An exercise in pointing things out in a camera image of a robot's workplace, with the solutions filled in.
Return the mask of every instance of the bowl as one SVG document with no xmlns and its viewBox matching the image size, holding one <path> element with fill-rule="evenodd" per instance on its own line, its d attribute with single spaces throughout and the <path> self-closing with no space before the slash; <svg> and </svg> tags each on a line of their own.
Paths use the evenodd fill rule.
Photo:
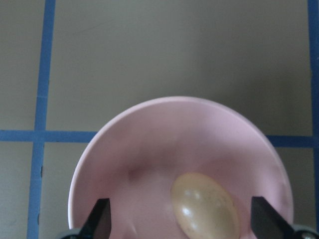
<svg viewBox="0 0 319 239">
<path fill-rule="evenodd" d="M 208 175 L 229 192 L 241 239 L 254 238 L 252 196 L 293 221 L 285 168 L 250 121 L 209 100 L 165 97 L 122 112 L 87 145 L 71 182 L 69 226 L 81 227 L 96 200 L 110 198 L 110 239 L 187 239 L 170 200 L 174 180 L 186 172 Z"/>
</svg>

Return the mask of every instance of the scratch on surface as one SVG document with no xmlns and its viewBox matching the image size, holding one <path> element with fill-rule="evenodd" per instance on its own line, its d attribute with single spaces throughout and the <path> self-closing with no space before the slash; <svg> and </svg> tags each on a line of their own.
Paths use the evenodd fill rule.
<svg viewBox="0 0 319 239">
<path fill-rule="evenodd" d="M 99 24 L 97 24 L 97 25 L 94 25 L 94 26 L 85 28 L 84 30 L 73 32 L 72 35 L 79 35 L 79 34 L 84 33 L 84 32 L 86 32 L 86 31 L 93 30 L 94 28 L 97 28 L 97 27 L 99 27 L 99 26 L 101 26 L 101 25 L 103 25 L 103 24 L 105 24 L 105 23 L 106 23 L 106 22 L 101 22 L 101 23 L 99 23 Z"/>
</svg>

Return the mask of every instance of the pink plastic dish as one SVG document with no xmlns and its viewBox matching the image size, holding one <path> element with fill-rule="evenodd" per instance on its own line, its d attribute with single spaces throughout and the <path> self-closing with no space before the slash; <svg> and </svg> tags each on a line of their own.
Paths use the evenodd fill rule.
<svg viewBox="0 0 319 239">
<path fill-rule="evenodd" d="M 212 101 L 167 97 L 124 111 L 88 144 L 71 183 L 69 226 L 81 227 L 96 200 L 110 198 L 110 239 L 187 239 L 170 201 L 173 181 L 185 172 L 206 174 L 230 193 L 241 239 L 254 238 L 252 196 L 293 221 L 285 168 L 253 124 Z"/>
</svg>

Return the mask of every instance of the yellow egg-shaped object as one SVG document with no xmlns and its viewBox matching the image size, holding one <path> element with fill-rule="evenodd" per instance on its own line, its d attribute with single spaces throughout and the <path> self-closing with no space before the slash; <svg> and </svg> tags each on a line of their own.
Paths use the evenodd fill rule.
<svg viewBox="0 0 319 239">
<path fill-rule="evenodd" d="M 190 239 L 239 239 L 240 222 L 231 196 L 211 177 L 182 174 L 170 195 L 176 220 Z"/>
</svg>

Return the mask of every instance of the gray surface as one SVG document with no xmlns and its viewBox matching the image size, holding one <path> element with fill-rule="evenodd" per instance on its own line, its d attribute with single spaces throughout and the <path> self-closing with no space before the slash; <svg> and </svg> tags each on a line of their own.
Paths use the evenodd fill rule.
<svg viewBox="0 0 319 239">
<path fill-rule="evenodd" d="M 0 2 L 0 129 L 33 128 L 43 8 Z M 225 104 L 265 134 L 311 135 L 307 30 L 298 0 L 57 0 L 47 128 L 98 130 L 134 104 L 187 95 Z M 68 189 L 85 145 L 45 145 L 40 239 L 68 227 Z M 7 238 L 26 235 L 31 150 L 0 142 Z M 315 226 L 312 150 L 277 150 L 296 222 Z"/>
</svg>

